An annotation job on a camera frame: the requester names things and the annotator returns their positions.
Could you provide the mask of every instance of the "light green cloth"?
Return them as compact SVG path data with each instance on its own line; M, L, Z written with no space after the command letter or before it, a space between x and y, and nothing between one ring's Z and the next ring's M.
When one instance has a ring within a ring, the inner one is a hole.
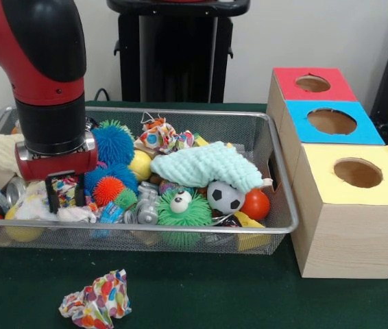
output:
M255 165L238 154L235 147L226 147L222 142L157 156L151 162L151 171L187 187L205 187L220 180L246 194L263 185Z

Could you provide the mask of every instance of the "red ball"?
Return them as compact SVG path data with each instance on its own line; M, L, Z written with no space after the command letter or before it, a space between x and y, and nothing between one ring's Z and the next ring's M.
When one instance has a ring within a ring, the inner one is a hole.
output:
M262 221L270 210L270 200L259 188L254 188L245 196L240 211L256 221Z

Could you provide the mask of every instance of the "wire mesh basket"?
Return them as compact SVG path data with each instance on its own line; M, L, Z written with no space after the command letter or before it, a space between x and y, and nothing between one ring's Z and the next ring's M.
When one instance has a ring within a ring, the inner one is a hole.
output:
M298 226L298 215L278 136L273 121L266 114L96 107L86 109L88 117L98 122L119 120L136 136L141 134L140 122L144 112L166 117L178 132L190 130L199 132L207 141L232 143L240 154L258 167L263 178L273 178L274 185L263 190L271 202L269 214L261 221L265 228L0 220L0 247L272 254L285 234ZM0 134L9 134L17 119L14 108L2 110Z

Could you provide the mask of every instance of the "shape sorter box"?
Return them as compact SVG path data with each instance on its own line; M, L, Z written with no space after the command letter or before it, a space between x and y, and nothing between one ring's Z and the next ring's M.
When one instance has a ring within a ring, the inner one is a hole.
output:
M286 101L279 137L293 183L301 143L384 145L357 101Z
M388 146L302 144L291 234L304 278L388 278Z
M338 69L274 68L267 114L280 130L285 101L357 101Z

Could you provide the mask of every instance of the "yellow ball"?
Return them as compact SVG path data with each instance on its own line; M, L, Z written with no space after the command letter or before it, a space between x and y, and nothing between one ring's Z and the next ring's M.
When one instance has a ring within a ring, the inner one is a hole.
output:
M17 207L12 207L5 216L5 219L14 219ZM20 228L18 226L6 226L7 235L17 242L30 242L42 235L44 228Z
M136 176L138 182L148 180L151 176L151 158L144 151L138 149L134 150L134 158L130 163L129 169L131 169Z

